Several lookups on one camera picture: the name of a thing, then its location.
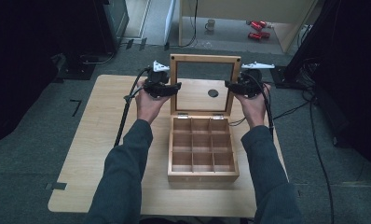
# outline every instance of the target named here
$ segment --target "black stand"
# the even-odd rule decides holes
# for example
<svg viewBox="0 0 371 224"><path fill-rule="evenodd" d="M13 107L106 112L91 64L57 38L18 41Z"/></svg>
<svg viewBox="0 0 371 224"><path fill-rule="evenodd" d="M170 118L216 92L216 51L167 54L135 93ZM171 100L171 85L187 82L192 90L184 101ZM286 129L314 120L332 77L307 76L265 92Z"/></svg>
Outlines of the black stand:
<svg viewBox="0 0 371 224"><path fill-rule="evenodd" d="M66 62L61 67L57 78L59 79L76 79L76 80L90 80L95 64L98 62L96 57L85 58L89 63L82 63L79 56L65 54Z"/></svg>
<svg viewBox="0 0 371 224"><path fill-rule="evenodd" d="M95 70L95 64L80 63L78 67L74 67L69 66L69 64L65 62L62 68L60 69L57 78L90 80L93 70Z"/></svg>
<svg viewBox="0 0 371 224"><path fill-rule="evenodd" d="M278 89L296 89L304 90L305 86L295 81L290 81L284 78L284 71L286 66L275 66L275 68L270 68L270 74L272 75L273 82Z"/></svg>

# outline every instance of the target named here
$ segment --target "tape mark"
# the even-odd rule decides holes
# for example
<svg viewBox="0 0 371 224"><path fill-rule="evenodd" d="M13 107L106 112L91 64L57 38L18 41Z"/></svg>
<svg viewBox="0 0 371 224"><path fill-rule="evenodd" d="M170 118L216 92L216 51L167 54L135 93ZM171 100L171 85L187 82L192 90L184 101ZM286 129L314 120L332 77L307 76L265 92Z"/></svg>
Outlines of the tape mark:
<svg viewBox="0 0 371 224"><path fill-rule="evenodd" d="M74 117L78 111L78 108L80 108L82 100L70 100L70 102L78 102L75 112L73 113L72 117Z"/></svg>

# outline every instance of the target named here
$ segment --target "finger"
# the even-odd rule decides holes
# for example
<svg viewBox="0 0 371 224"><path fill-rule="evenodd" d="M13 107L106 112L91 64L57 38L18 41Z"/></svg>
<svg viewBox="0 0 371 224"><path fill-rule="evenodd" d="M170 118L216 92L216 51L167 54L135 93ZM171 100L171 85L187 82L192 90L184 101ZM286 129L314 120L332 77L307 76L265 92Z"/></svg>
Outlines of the finger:
<svg viewBox="0 0 371 224"><path fill-rule="evenodd" d="M144 81L143 80L137 82L137 87L140 87L140 86L143 86L143 85L144 85Z"/></svg>

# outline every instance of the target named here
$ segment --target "black equipment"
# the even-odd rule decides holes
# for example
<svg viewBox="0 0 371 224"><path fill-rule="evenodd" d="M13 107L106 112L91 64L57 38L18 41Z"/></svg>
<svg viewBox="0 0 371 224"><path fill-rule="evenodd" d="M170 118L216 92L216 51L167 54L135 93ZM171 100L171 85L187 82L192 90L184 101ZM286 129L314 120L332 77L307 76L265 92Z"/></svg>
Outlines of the black equipment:
<svg viewBox="0 0 371 224"><path fill-rule="evenodd" d="M148 78L144 82L144 90L152 97L157 98L160 96L172 96L182 87L182 83L175 85L165 85L169 82L169 76L166 72L155 72L153 69L148 71Z"/></svg>
<svg viewBox="0 0 371 224"><path fill-rule="evenodd" d="M261 78L260 70L247 69L240 73L237 83L226 80L226 87L236 94L247 95L247 97L253 98L261 93L261 87L263 86Z"/></svg>

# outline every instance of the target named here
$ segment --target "sweater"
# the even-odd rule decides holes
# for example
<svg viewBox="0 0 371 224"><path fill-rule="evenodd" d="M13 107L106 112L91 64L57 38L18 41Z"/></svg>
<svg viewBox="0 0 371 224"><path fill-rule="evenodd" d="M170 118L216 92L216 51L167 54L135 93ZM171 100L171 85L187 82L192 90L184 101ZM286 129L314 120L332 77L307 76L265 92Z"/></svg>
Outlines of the sweater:
<svg viewBox="0 0 371 224"><path fill-rule="evenodd" d="M85 224L139 222L142 178L152 141L148 122L137 119L124 136L123 145L114 147L106 157ZM301 223L294 186L287 181L268 128L255 127L241 141L255 189L254 223Z"/></svg>

